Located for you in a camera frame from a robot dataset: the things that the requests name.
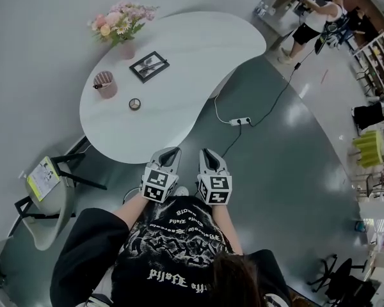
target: white desk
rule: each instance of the white desk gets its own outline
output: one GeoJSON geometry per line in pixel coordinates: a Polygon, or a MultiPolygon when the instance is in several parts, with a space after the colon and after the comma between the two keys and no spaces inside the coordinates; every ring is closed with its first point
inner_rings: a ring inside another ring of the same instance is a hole
{"type": "Polygon", "coordinates": [[[217,85],[240,64],[263,54],[263,36],[247,21],[217,12],[182,13],[147,24],[135,39],[136,55],[123,60],[111,49],[85,84],[79,114],[84,133],[105,156],[148,162],[152,154],[179,145],[189,134],[217,85]],[[157,51],[170,66],[145,84],[129,66],[157,51]],[[109,70],[118,93],[104,100],[92,87],[109,70]],[[131,111],[128,102],[141,100],[131,111]]]}

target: power outlet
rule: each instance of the power outlet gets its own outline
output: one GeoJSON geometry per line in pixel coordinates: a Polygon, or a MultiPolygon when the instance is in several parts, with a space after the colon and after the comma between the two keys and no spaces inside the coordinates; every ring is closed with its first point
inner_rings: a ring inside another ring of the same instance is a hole
{"type": "Polygon", "coordinates": [[[251,120],[249,117],[236,118],[235,120],[230,120],[231,126],[246,125],[246,124],[249,124],[250,122],[251,120]]]}

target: white shoe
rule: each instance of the white shoe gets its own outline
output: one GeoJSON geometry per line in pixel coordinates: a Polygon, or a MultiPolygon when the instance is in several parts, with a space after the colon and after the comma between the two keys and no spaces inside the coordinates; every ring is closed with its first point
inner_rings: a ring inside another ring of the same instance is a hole
{"type": "Polygon", "coordinates": [[[189,191],[185,187],[178,187],[175,190],[174,196],[189,196],[189,191]]]}
{"type": "Polygon", "coordinates": [[[290,64],[292,63],[292,58],[287,57],[287,56],[279,57],[279,58],[277,58],[277,60],[278,60],[279,63],[281,63],[281,64],[290,65],[290,64]]]}
{"type": "Polygon", "coordinates": [[[283,54],[284,54],[286,57],[289,57],[291,51],[282,48],[282,52],[283,52],[283,54]]]}

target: white cube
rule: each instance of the white cube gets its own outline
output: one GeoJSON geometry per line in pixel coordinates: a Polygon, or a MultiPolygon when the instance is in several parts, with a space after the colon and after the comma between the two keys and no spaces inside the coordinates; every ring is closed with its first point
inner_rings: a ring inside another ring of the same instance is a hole
{"type": "Polygon", "coordinates": [[[198,175],[198,190],[207,205],[227,205],[232,194],[231,176],[198,175]]]}
{"type": "Polygon", "coordinates": [[[162,203],[172,193],[178,179],[178,175],[146,167],[143,175],[142,196],[162,203]]]}

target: pink vase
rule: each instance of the pink vase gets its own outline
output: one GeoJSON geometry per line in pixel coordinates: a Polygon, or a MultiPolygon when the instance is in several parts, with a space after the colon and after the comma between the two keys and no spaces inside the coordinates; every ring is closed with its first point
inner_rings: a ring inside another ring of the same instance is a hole
{"type": "Polygon", "coordinates": [[[123,59],[133,59],[135,56],[135,45],[133,40],[126,40],[118,45],[123,59]]]}

